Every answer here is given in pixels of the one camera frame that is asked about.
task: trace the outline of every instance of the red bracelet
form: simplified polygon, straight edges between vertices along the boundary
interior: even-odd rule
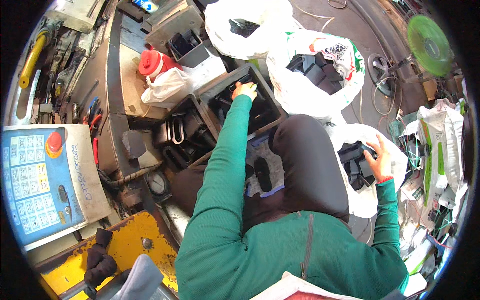
[[[383,182],[385,182],[385,181],[387,181],[387,180],[390,180],[390,179],[393,179],[393,176],[385,177],[385,179],[383,179],[382,181],[378,181],[377,184],[383,183]]]

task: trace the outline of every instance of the yellow pipe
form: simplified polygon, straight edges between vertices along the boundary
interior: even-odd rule
[[[33,68],[35,67],[36,61],[38,60],[38,56],[40,55],[40,52],[42,52],[43,47],[47,43],[47,37],[45,36],[45,33],[41,32],[35,42],[35,45],[33,46],[32,51],[30,51],[30,54],[28,55],[28,58],[25,62],[24,69],[22,70],[22,73],[20,73],[20,80],[18,82],[18,85],[20,88],[27,88],[28,84],[30,83],[30,76],[32,76],[33,73]]]

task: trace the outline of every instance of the hand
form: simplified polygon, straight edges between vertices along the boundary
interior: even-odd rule
[[[390,153],[388,153],[387,149],[385,148],[383,139],[379,134],[377,134],[377,138],[380,146],[367,142],[367,145],[372,147],[377,153],[377,159],[373,159],[372,155],[367,150],[364,150],[363,154],[365,155],[365,159],[372,169],[375,179],[377,179],[378,182],[381,182],[387,177],[392,176],[392,161],[390,159]]]
[[[246,84],[241,84],[241,82],[239,81],[239,82],[235,83],[235,86],[237,88],[235,89],[235,91],[233,91],[232,100],[235,100],[235,98],[238,95],[247,95],[248,97],[250,97],[250,99],[253,102],[255,97],[257,97],[257,92],[255,92],[255,89],[257,88],[257,85],[253,84],[253,82],[249,82],[249,83],[246,83]]]

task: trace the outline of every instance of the green fan blade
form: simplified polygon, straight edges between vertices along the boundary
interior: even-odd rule
[[[447,37],[429,17],[417,15],[408,23],[408,44],[413,55],[428,72],[445,76],[452,69],[452,51]]]

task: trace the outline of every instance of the red handle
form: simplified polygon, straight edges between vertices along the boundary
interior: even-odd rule
[[[95,159],[95,164],[98,165],[98,139],[93,138],[93,158]]]

